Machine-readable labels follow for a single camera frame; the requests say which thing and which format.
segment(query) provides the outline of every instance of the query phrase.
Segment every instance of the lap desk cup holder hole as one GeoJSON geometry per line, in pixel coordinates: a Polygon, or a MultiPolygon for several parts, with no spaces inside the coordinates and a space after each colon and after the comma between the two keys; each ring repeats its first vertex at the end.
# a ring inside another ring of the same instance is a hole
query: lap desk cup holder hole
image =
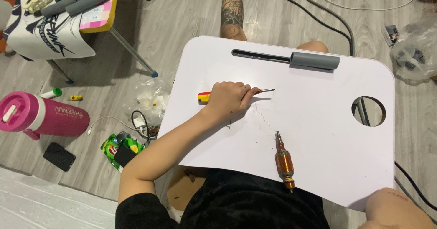
{"type": "Polygon", "coordinates": [[[360,114],[358,113],[358,107],[362,107],[361,99],[364,100],[364,108],[368,115],[368,120],[370,123],[370,127],[375,127],[381,125],[386,116],[384,105],[373,97],[368,96],[362,96],[355,99],[352,103],[352,116],[361,124],[367,126],[363,123],[363,120],[360,117],[360,114]]]}

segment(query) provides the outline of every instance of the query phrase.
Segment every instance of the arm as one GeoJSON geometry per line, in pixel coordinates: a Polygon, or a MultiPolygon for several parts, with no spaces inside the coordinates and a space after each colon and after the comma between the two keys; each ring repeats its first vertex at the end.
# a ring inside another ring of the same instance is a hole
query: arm
{"type": "Polygon", "coordinates": [[[367,222],[358,229],[432,229],[429,217],[406,195],[383,188],[366,206],[367,222]]]}
{"type": "Polygon", "coordinates": [[[220,37],[247,41],[243,32],[243,1],[223,0],[221,4],[220,37]]]}
{"type": "Polygon", "coordinates": [[[156,194],[153,181],[181,160],[203,133],[245,111],[257,90],[242,82],[216,83],[208,104],[199,113],[157,139],[124,167],[118,204],[135,194],[156,194]]]}

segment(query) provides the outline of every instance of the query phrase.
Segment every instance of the black smartphone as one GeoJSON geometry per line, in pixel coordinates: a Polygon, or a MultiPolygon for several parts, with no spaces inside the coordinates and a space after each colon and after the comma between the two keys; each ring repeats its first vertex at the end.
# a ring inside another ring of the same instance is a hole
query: black smartphone
{"type": "Polygon", "coordinates": [[[76,160],[75,155],[69,153],[57,143],[50,143],[42,157],[62,169],[64,172],[68,172],[71,165],[73,165],[74,160],[76,160]]]}
{"type": "Polygon", "coordinates": [[[136,156],[136,153],[131,150],[129,147],[125,145],[120,145],[118,147],[117,152],[114,155],[114,160],[122,167],[126,166],[128,162],[130,162],[134,157],[136,156]]]}

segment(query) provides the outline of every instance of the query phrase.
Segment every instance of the green cap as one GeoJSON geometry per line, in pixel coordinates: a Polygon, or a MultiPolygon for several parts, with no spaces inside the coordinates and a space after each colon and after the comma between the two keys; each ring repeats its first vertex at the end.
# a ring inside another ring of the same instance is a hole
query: green cap
{"type": "Polygon", "coordinates": [[[59,89],[59,88],[53,88],[53,93],[54,93],[56,96],[61,96],[61,95],[62,95],[62,90],[59,89]]]}

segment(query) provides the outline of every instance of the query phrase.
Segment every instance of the hand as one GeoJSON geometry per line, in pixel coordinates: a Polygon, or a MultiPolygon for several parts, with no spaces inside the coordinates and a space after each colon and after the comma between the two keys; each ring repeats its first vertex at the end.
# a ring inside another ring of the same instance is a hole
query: hand
{"type": "Polygon", "coordinates": [[[406,195],[382,188],[367,201],[367,222],[359,229],[432,229],[428,216],[406,195]]]}
{"type": "Polygon", "coordinates": [[[235,117],[245,111],[258,91],[242,82],[215,83],[208,104],[203,109],[216,123],[235,117]]]}

